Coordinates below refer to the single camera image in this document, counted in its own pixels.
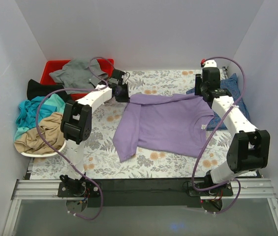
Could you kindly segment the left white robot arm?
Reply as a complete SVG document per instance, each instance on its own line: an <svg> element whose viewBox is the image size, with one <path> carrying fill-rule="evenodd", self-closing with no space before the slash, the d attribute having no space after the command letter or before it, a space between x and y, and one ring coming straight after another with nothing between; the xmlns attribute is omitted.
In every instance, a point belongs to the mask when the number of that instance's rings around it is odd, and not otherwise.
<svg viewBox="0 0 278 236"><path fill-rule="evenodd" d="M76 197L83 196L87 191L82 177L85 173L83 153L84 142L92 131L93 112L113 97L117 102L128 102L128 78L127 72L114 69L106 84L97 85L95 91L76 101L68 101L65 105L61 132L65 138L69 167L67 174L61 175L60 180L66 190Z"/></svg>

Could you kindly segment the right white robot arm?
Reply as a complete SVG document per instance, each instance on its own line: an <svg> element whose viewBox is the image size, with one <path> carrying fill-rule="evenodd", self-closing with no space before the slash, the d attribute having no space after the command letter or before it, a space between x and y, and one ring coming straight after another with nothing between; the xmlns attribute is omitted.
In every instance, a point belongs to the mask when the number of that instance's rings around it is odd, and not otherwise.
<svg viewBox="0 0 278 236"><path fill-rule="evenodd" d="M201 66L202 72L196 75L195 95L208 103L232 135L226 161L207 172L202 182L191 183L194 190L213 196L237 176L267 166L270 134L250 123L231 92L220 87L220 73L213 59L203 62Z"/></svg>

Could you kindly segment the purple t shirt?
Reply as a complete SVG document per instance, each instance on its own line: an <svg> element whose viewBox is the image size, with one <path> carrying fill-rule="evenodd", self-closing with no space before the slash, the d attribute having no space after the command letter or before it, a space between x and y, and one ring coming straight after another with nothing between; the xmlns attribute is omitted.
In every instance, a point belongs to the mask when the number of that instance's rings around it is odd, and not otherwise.
<svg viewBox="0 0 278 236"><path fill-rule="evenodd" d="M138 147L197 157L214 112L199 96L134 94L113 137L121 162Z"/></svg>

